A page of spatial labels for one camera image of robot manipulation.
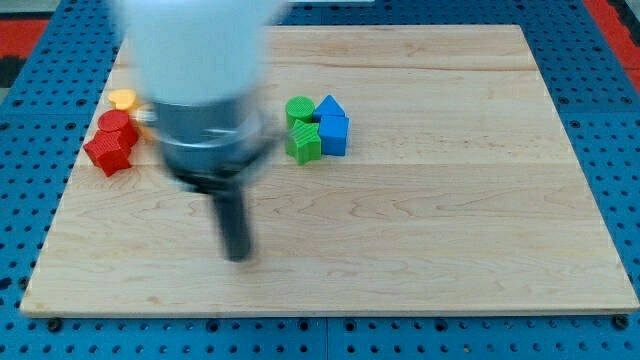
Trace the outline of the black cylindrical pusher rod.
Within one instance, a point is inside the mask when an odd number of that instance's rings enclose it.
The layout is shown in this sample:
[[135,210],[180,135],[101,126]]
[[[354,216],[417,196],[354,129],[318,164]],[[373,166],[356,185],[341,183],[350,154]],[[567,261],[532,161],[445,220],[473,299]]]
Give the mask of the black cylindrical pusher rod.
[[242,188],[228,187],[214,193],[213,208],[226,259],[233,262],[249,259],[253,241]]

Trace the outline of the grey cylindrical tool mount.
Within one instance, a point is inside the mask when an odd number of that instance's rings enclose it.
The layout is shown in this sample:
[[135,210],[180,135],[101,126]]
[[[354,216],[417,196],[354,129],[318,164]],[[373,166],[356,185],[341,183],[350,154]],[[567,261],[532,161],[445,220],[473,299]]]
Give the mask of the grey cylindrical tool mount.
[[153,111],[166,168],[195,192],[241,189],[280,142],[280,129],[255,94],[191,105],[155,101]]

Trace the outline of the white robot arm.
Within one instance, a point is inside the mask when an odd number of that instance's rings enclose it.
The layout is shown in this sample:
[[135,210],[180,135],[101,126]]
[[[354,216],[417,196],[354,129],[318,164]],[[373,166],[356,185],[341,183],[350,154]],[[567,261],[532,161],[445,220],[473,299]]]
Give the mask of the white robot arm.
[[118,1],[158,151],[169,174],[207,194],[225,256],[253,250],[244,186],[286,134],[261,108],[266,29],[280,0]]

